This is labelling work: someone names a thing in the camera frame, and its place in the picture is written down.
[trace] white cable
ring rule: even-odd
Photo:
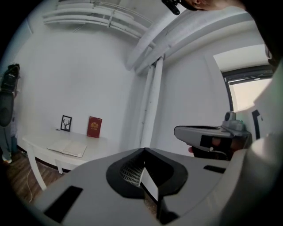
[[[30,201],[29,201],[29,203],[32,201],[32,199],[33,199],[33,196],[32,196],[32,192],[31,192],[31,189],[30,189],[30,186],[28,185],[28,176],[30,175],[30,172],[31,172],[31,169],[30,169],[30,171],[28,172],[28,174],[27,174],[27,187],[28,187],[28,189],[30,190],[30,193],[31,193],[31,199],[30,199]]]

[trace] picture frame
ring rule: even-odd
[[[64,130],[64,131],[67,131],[67,132],[70,132],[70,130],[71,130],[71,123],[72,123],[72,117],[63,115],[60,129]]]

